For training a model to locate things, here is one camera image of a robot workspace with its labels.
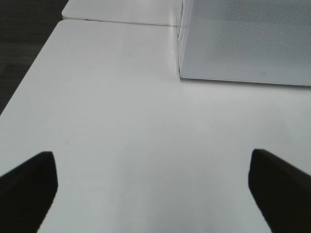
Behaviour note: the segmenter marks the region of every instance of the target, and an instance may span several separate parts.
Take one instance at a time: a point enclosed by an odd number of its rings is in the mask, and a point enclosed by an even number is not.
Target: white desk
[[[63,19],[176,26],[181,0],[69,0]]]
[[[0,173],[54,152],[40,233],[265,233],[252,149],[311,173],[311,91],[181,82],[173,27],[60,22],[0,116]]]

